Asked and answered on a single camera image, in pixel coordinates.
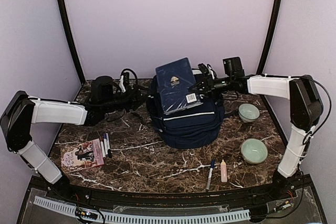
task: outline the light green bowl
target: light green bowl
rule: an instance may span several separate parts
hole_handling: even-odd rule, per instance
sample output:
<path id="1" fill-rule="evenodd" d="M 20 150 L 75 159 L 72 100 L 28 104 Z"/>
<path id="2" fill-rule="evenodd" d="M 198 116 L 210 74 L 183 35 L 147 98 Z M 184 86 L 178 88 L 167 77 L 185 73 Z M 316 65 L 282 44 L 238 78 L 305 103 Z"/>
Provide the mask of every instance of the light green bowl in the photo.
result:
<path id="1" fill-rule="evenodd" d="M 260 164 L 267 158 L 268 151 L 265 144 L 257 139 L 249 138 L 243 142 L 240 151 L 246 162 Z"/>
<path id="2" fill-rule="evenodd" d="M 260 111 L 257 107 L 250 103 L 244 103 L 239 106 L 238 114 L 240 119 L 246 123 L 254 122 L 260 116 Z"/>

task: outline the book cover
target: book cover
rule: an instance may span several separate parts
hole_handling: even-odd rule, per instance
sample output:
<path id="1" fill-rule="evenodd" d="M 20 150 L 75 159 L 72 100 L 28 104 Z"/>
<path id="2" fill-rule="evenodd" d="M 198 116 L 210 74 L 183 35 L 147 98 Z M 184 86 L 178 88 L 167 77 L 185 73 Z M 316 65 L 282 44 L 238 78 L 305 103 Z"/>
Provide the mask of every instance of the book cover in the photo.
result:
<path id="1" fill-rule="evenodd" d="M 61 149 L 61 168 L 64 173 L 77 172 L 103 164 L 104 159 L 99 139 L 77 146 L 64 146 Z"/>
<path id="2" fill-rule="evenodd" d="M 155 71 L 164 114 L 202 104 L 198 94 L 188 91 L 196 83 L 188 58 L 157 67 Z"/>

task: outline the gold emblem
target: gold emblem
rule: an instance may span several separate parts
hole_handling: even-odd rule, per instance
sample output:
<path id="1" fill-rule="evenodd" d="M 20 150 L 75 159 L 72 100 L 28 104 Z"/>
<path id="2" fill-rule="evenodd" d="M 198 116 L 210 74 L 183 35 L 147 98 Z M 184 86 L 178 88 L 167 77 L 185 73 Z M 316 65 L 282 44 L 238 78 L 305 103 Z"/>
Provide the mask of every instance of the gold emblem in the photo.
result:
<path id="1" fill-rule="evenodd" d="M 173 77 L 170 79 L 170 84 L 171 84 L 171 86 L 180 84 L 180 80 L 179 80 L 179 78 L 177 78 L 176 76 L 173 76 Z"/>

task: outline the blue book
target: blue book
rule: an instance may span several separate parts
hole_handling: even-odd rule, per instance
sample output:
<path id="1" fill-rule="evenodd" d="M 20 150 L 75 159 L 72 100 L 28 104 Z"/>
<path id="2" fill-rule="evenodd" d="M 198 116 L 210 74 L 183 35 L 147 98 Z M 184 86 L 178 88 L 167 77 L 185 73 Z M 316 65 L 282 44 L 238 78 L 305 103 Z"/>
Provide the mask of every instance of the blue book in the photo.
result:
<path id="1" fill-rule="evenodd" d="M 198 94 L 188 91 L 188 88 L 196 83 L 188 58 L 157 67 L 155 71 L 164 114 L 202 104 Z"/>

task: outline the marble countertop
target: marble countertop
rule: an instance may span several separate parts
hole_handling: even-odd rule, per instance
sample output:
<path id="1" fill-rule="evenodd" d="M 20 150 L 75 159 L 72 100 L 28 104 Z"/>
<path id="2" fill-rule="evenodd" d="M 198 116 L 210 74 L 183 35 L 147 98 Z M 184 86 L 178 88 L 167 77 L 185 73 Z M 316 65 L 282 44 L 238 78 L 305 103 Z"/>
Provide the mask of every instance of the marble countertop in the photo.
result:
<path id="1" fill-rule="evenodd" d="M 149 80 L 140 80 L 146 86 Z M 77 101 L 83 101 L 90 92 L 87 82 Z M 234 98 L 226 94 L 226 99 Z M 105 165 L 67 174 L 74 185 L 134 193 L 200 193 L 205 191 L 211 160 L 216 160 L 210 191 L 245 188 L 271 183 L 285 147 L 258 95 L 240 95 L 236 101 L 225 101 L 226 113 L 237 110 L 243 103 L 254 104 L 260 118 L 244 123 L 234 115 L 224 120 L 219 136 L 212 144 L 198 149 L 178 150 L 167 146 L 154 132 L 143 104 L 136 113 L 110 114 L 113 122 L 106 120 L 96 126 L 85 127 L 64 124 L 50 152 L 50 158 L 60 167 L 61 149 L 65 145 L 94 140 L 108 132 L 112 158 Z M 262 164 L 249 165 L 241 154 L 240 146 L 248 138 L 262 140 L 268 148 L 268 157 Z M 227 164 L 228 182 L 220 181 L 219 164 Z"/>

